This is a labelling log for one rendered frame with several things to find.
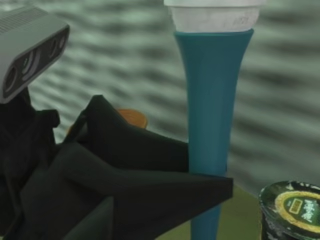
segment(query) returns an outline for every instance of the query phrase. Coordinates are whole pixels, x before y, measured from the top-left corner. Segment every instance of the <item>blue tube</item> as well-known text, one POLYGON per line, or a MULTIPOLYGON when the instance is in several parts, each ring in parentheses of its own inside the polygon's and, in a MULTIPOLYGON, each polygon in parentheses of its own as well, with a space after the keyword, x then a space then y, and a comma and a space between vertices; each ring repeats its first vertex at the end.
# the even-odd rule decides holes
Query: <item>blue tube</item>
MULTIPOLYGON (((253 34, 175 33, 187 78, 191 173, 226 175, 238 75, 253 34)), ((191 239, 216 240, 220 211, 193 219, 191 239)))

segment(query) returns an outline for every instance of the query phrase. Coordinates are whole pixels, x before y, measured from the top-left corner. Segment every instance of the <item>gray camera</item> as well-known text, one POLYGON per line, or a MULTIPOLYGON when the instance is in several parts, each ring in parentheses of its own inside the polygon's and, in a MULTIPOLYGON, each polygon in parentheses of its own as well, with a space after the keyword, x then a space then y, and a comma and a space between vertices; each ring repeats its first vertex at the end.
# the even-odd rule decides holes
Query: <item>gray camera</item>
POLYGON ((7 104, 64 53, 70 26, 37 7, 0 14, 0 104, 7 104))

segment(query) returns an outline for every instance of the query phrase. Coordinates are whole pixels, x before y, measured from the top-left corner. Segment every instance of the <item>tin can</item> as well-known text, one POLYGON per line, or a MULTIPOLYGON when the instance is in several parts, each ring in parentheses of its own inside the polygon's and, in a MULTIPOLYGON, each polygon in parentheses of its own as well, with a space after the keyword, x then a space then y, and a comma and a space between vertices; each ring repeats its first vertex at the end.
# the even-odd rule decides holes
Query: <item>tin can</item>
POLYGON ((320 240, 320 187, 283 181, 259 195, 260 240, 320 240))

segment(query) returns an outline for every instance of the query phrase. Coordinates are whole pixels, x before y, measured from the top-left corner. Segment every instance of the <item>yellow oval label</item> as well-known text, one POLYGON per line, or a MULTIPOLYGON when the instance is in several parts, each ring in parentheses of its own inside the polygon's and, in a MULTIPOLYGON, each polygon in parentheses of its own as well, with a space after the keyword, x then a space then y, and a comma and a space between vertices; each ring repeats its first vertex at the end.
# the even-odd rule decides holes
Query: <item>yellow oval label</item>
POLYGON ((307 191, 290 191, 275 200, 279 215, 290 224, 320 234, 320 195, 307 191))

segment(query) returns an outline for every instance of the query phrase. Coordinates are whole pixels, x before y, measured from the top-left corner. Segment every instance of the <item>rippled water background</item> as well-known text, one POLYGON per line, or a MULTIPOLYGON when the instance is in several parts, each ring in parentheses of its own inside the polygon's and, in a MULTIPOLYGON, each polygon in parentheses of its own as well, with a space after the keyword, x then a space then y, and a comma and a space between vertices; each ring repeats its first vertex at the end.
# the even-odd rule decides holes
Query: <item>rippled water background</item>
MULTIPOLYGON (((149 130, 187 141, 187 96, 174 26, 160 0, 0 0, 35 5, 71 25, 63 58, 35 81, 37 109, 58 109, 60 142, 93 95, 145 113, 149 130)), ((239 78, 229 175, 320 185, 320 1, 269 0, 239 78)))

